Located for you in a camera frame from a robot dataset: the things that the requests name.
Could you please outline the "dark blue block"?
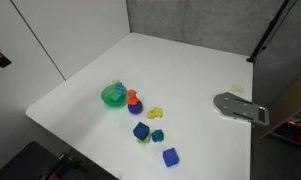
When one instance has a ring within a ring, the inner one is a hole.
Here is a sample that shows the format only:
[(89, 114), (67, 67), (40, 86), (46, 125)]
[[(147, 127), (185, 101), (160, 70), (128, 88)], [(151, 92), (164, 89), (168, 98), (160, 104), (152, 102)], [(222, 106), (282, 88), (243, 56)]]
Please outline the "dark blue block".
[(134, 136), (142, 141), (144, 141), (148, 137), (149, 133), (150, 128), (142, 122), (139, 122), (133, 129)]

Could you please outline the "green block in bowl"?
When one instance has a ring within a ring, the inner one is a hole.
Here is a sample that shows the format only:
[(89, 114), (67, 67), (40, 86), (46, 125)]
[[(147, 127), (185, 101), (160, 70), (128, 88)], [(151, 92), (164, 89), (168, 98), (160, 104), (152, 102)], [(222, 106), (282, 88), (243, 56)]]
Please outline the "green block in bowl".
[(121, 97), (121, 95), (119, 93), (114, 92), (114, 93), (111, 94), (110, 99), (112, 101), (117, 101), (120, 97)]

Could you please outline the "lime green block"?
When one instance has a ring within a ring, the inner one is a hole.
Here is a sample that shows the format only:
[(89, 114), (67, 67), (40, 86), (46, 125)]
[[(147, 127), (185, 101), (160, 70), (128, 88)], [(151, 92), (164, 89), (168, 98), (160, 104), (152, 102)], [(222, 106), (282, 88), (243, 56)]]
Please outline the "lime green block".
[(151, 136), (148, 135), (144, 140), (137, 138), (136, 141), (137, 141), (137, 143), (140, 143), (140, 144), (147, 144), (151, 141)]

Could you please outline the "bright blue block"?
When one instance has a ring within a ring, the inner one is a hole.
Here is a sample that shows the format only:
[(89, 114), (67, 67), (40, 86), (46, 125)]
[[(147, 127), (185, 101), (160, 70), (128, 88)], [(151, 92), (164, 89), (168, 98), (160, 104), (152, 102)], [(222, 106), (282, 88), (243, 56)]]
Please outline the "bright blue block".
[(165, 150), (162, 153), (162, 156), (167, 167), (174, 166), (180, 161), (179, 156), (174, 148)]

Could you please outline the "orange toy figure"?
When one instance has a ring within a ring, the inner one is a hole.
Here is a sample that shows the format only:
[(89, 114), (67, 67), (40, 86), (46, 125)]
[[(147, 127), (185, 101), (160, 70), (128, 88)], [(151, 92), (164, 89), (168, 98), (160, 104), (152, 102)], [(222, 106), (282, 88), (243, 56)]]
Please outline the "orange toy figure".
[(139, 102), (139, 99), (136, 96), (137, 92), (133, 89), (127, 91), (129, 105), (136, 105)]

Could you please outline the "purple ball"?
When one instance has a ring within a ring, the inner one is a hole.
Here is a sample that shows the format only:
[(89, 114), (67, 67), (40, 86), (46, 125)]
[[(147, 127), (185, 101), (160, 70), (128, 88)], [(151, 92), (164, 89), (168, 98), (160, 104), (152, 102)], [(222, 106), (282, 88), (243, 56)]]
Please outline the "purple ball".
[(141, 101), (128, 102), (128, 110), (132, 114), (140, 114), (143, 111), (143, 104)]

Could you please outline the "yellow toy figure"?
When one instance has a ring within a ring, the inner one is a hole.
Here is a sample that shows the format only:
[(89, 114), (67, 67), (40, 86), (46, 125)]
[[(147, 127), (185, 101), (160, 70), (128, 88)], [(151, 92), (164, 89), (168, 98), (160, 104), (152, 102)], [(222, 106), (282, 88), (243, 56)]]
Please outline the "yellow toy figure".
[(148, 111), (147, 117), (150, 119), (154, 119), (156, 117), (162, 117), (163, 110), (158, 107), (154, 107), (153, 109)]

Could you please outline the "light blue toy figure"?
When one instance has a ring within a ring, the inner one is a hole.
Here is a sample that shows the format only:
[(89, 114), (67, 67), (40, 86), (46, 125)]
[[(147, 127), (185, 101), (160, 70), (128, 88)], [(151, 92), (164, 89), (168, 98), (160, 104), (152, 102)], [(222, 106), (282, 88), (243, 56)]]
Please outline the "light blue toy figure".
[(115, 89), (116, 89), (116, 92), (120, 95), (125, 95), (126, 94), (126, 90), (124, 88), (124, 86), (122, 85), (121, 82), (117, 82), (115, 84)]

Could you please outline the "small yellow toy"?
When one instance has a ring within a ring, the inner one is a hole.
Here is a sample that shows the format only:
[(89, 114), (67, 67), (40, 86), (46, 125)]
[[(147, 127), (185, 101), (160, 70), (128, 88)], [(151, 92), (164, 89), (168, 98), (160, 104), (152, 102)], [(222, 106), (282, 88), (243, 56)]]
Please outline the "small yellow toy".
[(112, 80), (112, 84), (116, 84), (116, 83), (118, 83), (120, 80), (119, 79), (117, 79), (117, 80)]

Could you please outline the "green bowl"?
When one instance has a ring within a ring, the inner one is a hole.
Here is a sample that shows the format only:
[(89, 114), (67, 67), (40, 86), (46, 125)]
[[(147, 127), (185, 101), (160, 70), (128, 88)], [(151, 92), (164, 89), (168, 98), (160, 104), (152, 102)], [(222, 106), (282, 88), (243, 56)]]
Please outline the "green bowl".
[(127, 101), (127, 89), (124, 85), (118, 90), (114, 84), (107, 86), (101, 92), (101, 99), (110, 107), (121, 107)]

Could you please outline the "teal toy figure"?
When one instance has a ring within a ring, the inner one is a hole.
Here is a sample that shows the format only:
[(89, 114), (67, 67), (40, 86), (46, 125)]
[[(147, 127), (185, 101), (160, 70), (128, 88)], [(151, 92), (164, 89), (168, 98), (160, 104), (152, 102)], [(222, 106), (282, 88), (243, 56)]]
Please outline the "teal toy figure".
[(164, 133), (161, 129), (155, 130), (151, 133), (151, 138), (154, 142), (161, 142), (164, 140)]

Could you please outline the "grey metal mounting plate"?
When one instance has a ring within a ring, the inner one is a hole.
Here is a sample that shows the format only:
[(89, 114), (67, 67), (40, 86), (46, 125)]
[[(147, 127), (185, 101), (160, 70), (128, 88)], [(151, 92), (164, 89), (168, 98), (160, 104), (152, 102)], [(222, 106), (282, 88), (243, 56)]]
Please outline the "grey metal mounting plate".
[(223, 116), (245, 120), (257, 126), (268, 126), (270, 124), (269, 111), (266, 107), (230, 92), (215, 95), (212, 102), (217, 111)]

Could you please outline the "pale yellow sticky note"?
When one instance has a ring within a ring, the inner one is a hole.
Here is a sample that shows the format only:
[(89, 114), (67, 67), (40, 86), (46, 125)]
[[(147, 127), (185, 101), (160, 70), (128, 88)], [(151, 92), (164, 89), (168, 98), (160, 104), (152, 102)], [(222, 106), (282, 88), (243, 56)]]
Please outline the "pale yellow sticky note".
[(231, 85), (231, 91), (239, 94), (244, 93), (244, 87), (236, 84)]

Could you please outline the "wooden shelf unit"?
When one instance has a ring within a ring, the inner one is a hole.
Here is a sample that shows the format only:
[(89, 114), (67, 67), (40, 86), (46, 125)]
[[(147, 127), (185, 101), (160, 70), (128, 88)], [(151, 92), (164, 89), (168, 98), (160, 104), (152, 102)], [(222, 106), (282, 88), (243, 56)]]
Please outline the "wooden shelf unit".
[(270, 134), (301, 111), (301, 76), (269, 106), (268, 110), (269, 125), (253, 129), (252, 137), (255, 142)]

